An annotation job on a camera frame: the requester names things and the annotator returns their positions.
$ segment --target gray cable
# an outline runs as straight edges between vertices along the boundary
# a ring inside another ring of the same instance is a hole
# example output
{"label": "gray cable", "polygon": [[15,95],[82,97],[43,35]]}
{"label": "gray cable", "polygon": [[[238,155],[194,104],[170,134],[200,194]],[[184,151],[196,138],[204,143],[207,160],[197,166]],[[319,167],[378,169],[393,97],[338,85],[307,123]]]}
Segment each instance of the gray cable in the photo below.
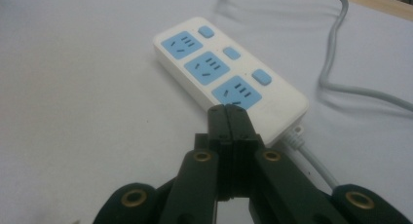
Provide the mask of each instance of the gray cable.
{"label": "gray cable", "polygon": [[346,13],[349,10],[348,0],[339,0],[339,1],[342,4],[342,9],[341,9],[340,15],[335,20],[334,24],[331,26],[331,29],[328,35],[327,55],[325,58],[324,66],[319,75],[319,85],[322,88],[335,91],[335,92],[339,92],[339,93],[351,93],[351,94],[358,94],[358,95],[364,95],[364,96],[381,99],[391,104],[397,105],[403,109],[413,112],[413,103],[400,99],[396,96],[383,93],[383,92],[379,92],[379,91],[366,89],[366,88],[333,84],[328,81],[328,74],[331,70],[331,67],[334,61],[334,56],[335,56],[335,50],[336,50],[336,44],[337,44],[336,43],[337,31],[341,23],[343,22],[344,17],[346,16]]}
{"label": "gray cable", "polygon": [[300,134],[297,133],[295,129],[288,131],[282,137],[282,143],[293,150],[298,150],[301,155],[316,169],[316,171],[321,175],[324,181],[334,189],[339,185],[337,179],[331,174],[330,171],[319,161],[319,159],[314,155],[307,147],[304,146],[304,139]]}
{"label": "gray cable", "polygon": [[325,182],[330,186],[331,189],[334,189],[338,185],[338,181],[331,174],[331,172],[319,161],[319,159],[307,148],[301,146],[298,148],[298,151],[304,156],[304,158],[316,169],[316,171],[321,175]]}

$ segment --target white surface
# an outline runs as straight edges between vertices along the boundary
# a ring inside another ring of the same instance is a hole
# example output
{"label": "white surface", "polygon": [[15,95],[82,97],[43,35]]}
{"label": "white surface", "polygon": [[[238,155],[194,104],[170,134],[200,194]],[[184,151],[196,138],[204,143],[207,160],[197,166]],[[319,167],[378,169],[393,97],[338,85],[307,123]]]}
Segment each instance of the white surface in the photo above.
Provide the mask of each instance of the white surface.
{"label": "white surface", "polygon": [[[335,0],[0,0],[0,223],[92,223],[117,188],[174,177],[204,111],[152,38],[212,20],[310,100],[308,147],[413,220],[413,114],[318,89]],[[352,4],[331,78],[413,101],[413,22]],[[315,183],[326,186],[295,157]],[[218,223],[252,223],[244,200]]]}
{"label": "white surface", "polygon": [[[208,39],[204,38],[197,32],[202,26],[211,28],[215,35]],[[182,59],[175,59],[162,43],[182,31],[190,32],[203,46]],[[204,18],[188,19],[162,32],[156,36],[154,46],[158,61],[205,111],[208,111],[214,105],[221,104],[212,92],[233,77],[238,76],[252,86],[262,98],[246,111],[256,132],[260,133],[264,144],[269,147],[274,145],[277,139],[281,138],[286,131],[297,125],[308,109],[308,100],[304,95]],[[225,56],[222,50],[227,47],[239,52],[241,57],[231,60]],[[201,84],[185,68],[187,62],[191,62],[191,60],[205,52],[213,52],[229,67],[228,72],[207,85]],[[271,76],[273,82],[263,86],[254,80],[252,73],[257,68]]]}

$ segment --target black plastic part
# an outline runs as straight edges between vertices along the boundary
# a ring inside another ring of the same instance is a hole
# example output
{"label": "black plastic part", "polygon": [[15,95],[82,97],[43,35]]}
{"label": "black plastic part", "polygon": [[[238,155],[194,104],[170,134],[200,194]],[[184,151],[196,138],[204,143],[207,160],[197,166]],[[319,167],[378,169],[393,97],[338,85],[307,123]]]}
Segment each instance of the black plastic part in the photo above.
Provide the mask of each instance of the black plastic part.
{"label": "black plastic part", "polygon": [[335,188],[331,202],[348,218],[350,223],[411,223],[383,198],[356,185],[349,184]]}
{"label": "black plastic part", "polygon": [[205,149],[187,153],[173,182],[159,223],[215,223],[217,173],[216,153]]}
{"label": "black plastic part", "polygon": [[[234,197],[249,197],[251,162],[254,152],[264,148],[244,109],[237,105],[217,105],[208,115],[209,150],[219,154],[219,201]],[[196,139],[201,144],[203,136]]]}
{"label": "black plastic part", "polygon": [[[255,160],[255,189],[262,192],[279,223],[348,223],[285,154],[263,149],[255,153]],[[262,196],[251,199],[255,204]]]}
{"label": "black plastic part", "polygon": [[[143,192],[145,197],[134,191]],[[157,193],[153,187],[140,183],[126,185],[109,198],[94,224],[153,224],[156,201]]]}

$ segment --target screw hole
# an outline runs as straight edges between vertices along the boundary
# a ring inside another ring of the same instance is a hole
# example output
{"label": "screw hole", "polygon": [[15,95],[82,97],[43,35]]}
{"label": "screw hole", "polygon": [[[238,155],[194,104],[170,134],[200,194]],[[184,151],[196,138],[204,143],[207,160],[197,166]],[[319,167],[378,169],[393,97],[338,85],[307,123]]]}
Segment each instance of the screw hole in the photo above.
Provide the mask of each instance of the screw hole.
{"label": "screw hole", "polygon": [[267,159],[268,161],[276,162],[279,159],[281,159],[282,156],[278,152],[267,151],[267,152],[264,152],[264,158]]}
{"label": "screw hole", "polygon": [[362,209],[371,209],[374,207],[373,200],[360,192],[348,192],[346,193],[346,199],[352,205]]}
{"label": "screw hole", "polygon": [[199,152],[194,155],[195,160],[198,162],[207,162],[211,159],[211,155],[206,152]]}
{"label": "screw hole", "polygon": [[124,194],[121,202],[126,207],[135,207],[145,203],[147,198],[148,195],[142,189],[133,189]]}

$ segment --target blue switch button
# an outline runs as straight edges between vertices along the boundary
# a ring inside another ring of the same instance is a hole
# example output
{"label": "blue switch button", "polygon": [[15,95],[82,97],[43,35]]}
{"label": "blue switch button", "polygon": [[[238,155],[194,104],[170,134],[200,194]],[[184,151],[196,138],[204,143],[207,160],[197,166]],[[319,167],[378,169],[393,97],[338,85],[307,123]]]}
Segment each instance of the blue switch button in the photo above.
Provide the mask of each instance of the blue switch button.
{"label": "blue switch button", "polygon": [[224,49],[224,54],[232,60],[236,60],[236,59],[240,58],[240,56],[241,56],[240,53],[238,53],[232,47],[225,48]]}
{"label": "blue switch button", "polygon": [[252,77],[258,81],[263,86],[269,85],[273,79],[267,72],[263,71],[262,69],[258,69],[252,73]]}
{"label": "blue switch button", "polygon": [[198,32],[205,38],[211,38],[215,33],[208,26],[202,26],[198,29]]}

